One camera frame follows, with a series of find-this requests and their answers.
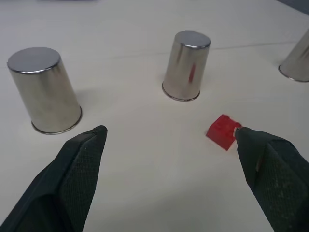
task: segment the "red block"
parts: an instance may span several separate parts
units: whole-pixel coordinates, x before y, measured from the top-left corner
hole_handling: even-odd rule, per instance
[[[235,127],[242,127],[227,115],[221,115],[208,129],[206,136],[225,150],[235,141],[233,135]]]

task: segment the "white table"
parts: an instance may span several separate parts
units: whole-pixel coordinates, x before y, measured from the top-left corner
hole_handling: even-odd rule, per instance
[[[108,138],[84,232],[271,232],[236,145],[204,132],[221,114],[290,140],[309,160],[309,84],[278,70],[309,17],[274,0],[0,2],[0,221],[64,142],[105,125]],[[161,90],[173,37],[212,39],[201,94]],[[60,52],[84,110],[61,135],[37,133],[6,68],[14,52]]]

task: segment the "metal cup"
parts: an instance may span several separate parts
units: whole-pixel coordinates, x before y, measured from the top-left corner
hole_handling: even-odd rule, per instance
[[[82,109],[57,51],[27,48],[13,54],[7,65],[37,131],[62,133],[81,120]]]
[[[292,80],[309,81],[309,30],[279,66],[279,71]]]
[[[176,34],[162,89],[178,101],[191,101],[200,93],[211,40],[195,31]]]

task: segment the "stainless steel cup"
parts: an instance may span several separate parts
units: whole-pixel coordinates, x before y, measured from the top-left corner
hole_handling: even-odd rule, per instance
[[[81,120],[82,109],[57,51],[27,48],[13,54],[7,65],[37,131],[62,133]]]
[[[162,89],[178,101],[191,101],[200,93],[211,40],[195,31],[176,34]]]
[[[292,80],[309,81],[309,30],[279,66],[279,71]]]

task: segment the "red lego brick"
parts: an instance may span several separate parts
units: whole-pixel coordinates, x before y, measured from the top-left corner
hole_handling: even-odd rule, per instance
[[[225,150],[235,141],[233,135],[235,127],[242,127],[227,115],[221,115],[208,129],[206,136]]]

